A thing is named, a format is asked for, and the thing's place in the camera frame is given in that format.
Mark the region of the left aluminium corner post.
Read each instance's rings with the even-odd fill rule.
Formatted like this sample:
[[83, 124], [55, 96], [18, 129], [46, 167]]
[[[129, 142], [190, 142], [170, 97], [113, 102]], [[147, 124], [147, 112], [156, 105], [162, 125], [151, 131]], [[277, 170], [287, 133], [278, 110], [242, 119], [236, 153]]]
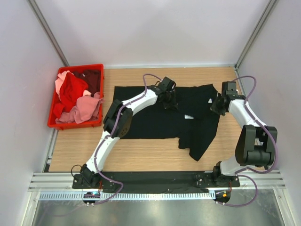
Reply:
[[48, 37], [52, 47], [54, 48], [55, 52], [59, 56], [60, 60], [62, 61], [64, 66], [69, 66], [69, 62], [63, 53], [59, 43], [57, 42], [50, 26], [48, 25], [42, 11], [40, 10], [37, 2], [35, 0], [27, 0], [28, 4], [30, 5], [34, 15], [36, 16], [39, 24], [41, 25], [43, 31], [45, 32], [46, 36]]

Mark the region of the red t shirt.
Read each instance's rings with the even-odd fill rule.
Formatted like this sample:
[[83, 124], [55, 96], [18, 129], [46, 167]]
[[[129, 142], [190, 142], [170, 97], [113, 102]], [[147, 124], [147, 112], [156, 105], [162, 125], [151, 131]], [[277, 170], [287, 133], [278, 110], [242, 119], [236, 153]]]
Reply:
[[85, 95], [91, 96], [91, 92], [88, 91], [88, 84], [70, 71], [64, 71], [57, 75], [55, 92], [59, 101], [54, 104], [53, 113], [57, 118], [60, 118], [63, 112], [70, 112], [76, 105], [78, 98]]

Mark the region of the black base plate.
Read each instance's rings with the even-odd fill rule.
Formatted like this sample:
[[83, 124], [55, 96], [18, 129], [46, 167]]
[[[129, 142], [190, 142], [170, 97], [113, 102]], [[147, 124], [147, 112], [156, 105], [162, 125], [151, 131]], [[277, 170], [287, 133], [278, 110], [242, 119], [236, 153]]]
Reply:
[[129, 194], [188, 194], [205, 192], [207, 188], [221, 189], [229, 186], [240, 187], [238, 177], [216, 176], [211, 171], [162, 171], [162, 172], [103, 172], [93, 176], [89, 184], [80, 174], [74, 175], [73, 189], [98, 189], [105, 193], [115, 193], [123, 183], [121, 193]]

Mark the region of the right aluminium corner post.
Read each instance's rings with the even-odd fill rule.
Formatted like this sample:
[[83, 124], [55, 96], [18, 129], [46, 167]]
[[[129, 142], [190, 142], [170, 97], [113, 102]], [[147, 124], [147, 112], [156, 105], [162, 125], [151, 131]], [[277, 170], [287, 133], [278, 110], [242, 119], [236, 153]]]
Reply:
[[235, 70], [237, 71], [239, 67], [242, 65], [245, 57], [247, 56], [249, 50], [251, 49], [252, 45], [255, 43], [256, 39], [259, 37], [262, 29], [264, 28], [268, 18], [270, 17], [271, 13], [273, 12], [274, 8], [278, 4], [278, 0], [269, 0], [266, 7], [264, 8], [261, 16], [259, 17], [258, 22], [256, 23], [250, 37], [248, 38], [241, 54], [238, 57], [237, 62], [235, 63]]

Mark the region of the aluminium frame rail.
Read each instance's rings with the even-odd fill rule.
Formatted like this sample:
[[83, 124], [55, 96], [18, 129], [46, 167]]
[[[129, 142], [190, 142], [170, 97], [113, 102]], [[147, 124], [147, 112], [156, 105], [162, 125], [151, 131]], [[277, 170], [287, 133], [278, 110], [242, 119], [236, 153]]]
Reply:
[[94, 176], [87, 182], [79, 173], [35, 173], [30, 191], [91, 190], [104, 189], [116, 192], [123, 183], [122, 193], [191, 193], [202, 189], [237, 188], [284, 188], [285, 183], [278, 170], [268, 174], [245, 171], [240, 176], [215, 177], [210, 171], [171, 172], [104, 172], [104, 176]]

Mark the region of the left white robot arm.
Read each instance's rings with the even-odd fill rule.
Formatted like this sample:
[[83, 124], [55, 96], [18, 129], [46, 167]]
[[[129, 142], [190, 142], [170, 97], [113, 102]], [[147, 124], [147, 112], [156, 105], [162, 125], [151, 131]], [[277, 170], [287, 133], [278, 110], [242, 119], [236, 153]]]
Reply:
[[168, 78], [158, 79], [147, 86], [143, 75], [144, 91], [133, 98], [120, 101], [115, 99], [104, 120], [102, 136], [90, 159], [81, 166], [79, 174], [72, 174], [74, 189], [97, 188], [106, 177], [101, 174], [109, 153], [115, 144], [130, 129], [133, 116], [141, 110], [161, 102], [165, 109], [177, 109], [175, 99], [176, 83]]

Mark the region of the dark maroon t shirt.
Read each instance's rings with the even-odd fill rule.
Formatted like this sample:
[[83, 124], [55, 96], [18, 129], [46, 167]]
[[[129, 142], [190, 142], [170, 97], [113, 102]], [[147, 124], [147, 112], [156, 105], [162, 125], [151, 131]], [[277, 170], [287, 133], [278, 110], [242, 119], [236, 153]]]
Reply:
[[94, 96], [96, 92], [100, 91], [101, 71], [97, 69], [85, 69], [82, 73], [74, 71], [73, 74], [75, 75], [75, 77], [82, 79], [87, 83], [87, 90], [91, 93], [92, 96]]

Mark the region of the aluminium corner post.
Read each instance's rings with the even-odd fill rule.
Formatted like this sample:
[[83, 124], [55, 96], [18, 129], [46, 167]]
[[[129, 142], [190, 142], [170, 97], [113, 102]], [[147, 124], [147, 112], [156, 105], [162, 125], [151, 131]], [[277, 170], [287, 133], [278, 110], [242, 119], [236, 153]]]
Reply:
[[69, 66], [69, 62], [63, 53], [59, 43], [57, 42], [50, 26], [48, 25], [42, 11], [40, 10], [37, 2], [35, 0], [27, 0], [28, 4], [30, 5], [34, 15], [36, 16], [39, 24], [41, 25], [43, 31], [45, 32], [46, 36], [48, 37], [52, 47], [54, 48], [55, 52], [59, 56], [60, 60], [62, 61], [64, 66]]
[[248, 38], [241, 54], [238, 57], [237, 62], [235, 63], [235, 70], [237, 71], [239, 67], [242, 65], [245, 57], [247, 56], [249, 50], [251, 49], [252, 45], [255, 43], [256, 39], [259, 37], [262, 29], [264, 28], [268, 18], [270, 17], [271, 13], [273, 12], [274, 8], [278, 4], [278, 0], [269, 0], [266, 7], [264, 8], [261, 16], [259, 17], [258, 22], [256, 23], [250, 37]]

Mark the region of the black t shirt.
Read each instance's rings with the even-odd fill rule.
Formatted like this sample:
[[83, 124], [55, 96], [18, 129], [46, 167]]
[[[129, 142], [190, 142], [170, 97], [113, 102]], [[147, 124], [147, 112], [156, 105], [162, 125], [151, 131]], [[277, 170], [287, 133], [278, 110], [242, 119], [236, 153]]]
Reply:
[[189, 149], [192, 159], [199, 161], [213, 142], [219, 115], [210, 107], [218, 91], [212, 84], [198, 87], [176, 87], [178, 108], [165, 109], [162, 103], [151, 105], [132, 119], [125, 139], [179, 139], [180, 149]]

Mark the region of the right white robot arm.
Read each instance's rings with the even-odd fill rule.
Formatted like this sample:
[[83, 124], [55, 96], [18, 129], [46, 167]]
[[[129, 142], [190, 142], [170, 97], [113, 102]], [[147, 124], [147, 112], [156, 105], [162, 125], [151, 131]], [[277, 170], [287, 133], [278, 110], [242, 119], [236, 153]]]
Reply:
[[240, 95], [235, 81], [222, 83], [222, 91], [214, 100], [211, 111], [224, 116], [226, 113], [238, 122], [241, 133], [235, 148], [235, 155], [218, 162], [212, 172], [216, 186], [227, 186], [237, 180], [237, 174], [245, 170], [255, 173], [257, 167], [264, 167], [269, 173], [277, 163], [277, 129], [267, 126], [252, 111], [244, 95]]

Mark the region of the pink t shirt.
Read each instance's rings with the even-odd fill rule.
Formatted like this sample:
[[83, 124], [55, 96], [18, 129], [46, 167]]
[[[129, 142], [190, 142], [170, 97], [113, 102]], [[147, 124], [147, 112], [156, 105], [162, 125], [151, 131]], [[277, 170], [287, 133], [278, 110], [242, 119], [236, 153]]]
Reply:
[[81, 124], [86, 121], [96, 121], [99, 118], [99, 108], [103, 103], [101, 91], [94, 96], [85, 95], [77, 99], [76, 105], [70, 112], [63, 112], [60, 118], [55, 116], [56, 124], [76, 123]]

